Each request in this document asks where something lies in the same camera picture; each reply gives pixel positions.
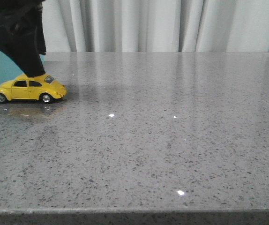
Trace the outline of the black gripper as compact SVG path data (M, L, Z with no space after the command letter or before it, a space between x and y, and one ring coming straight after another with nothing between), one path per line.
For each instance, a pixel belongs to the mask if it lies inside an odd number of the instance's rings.
M39 54L46 55L41 0L0 0L0 51L28 77L45 74ZM28 29L10 33L7 29Z

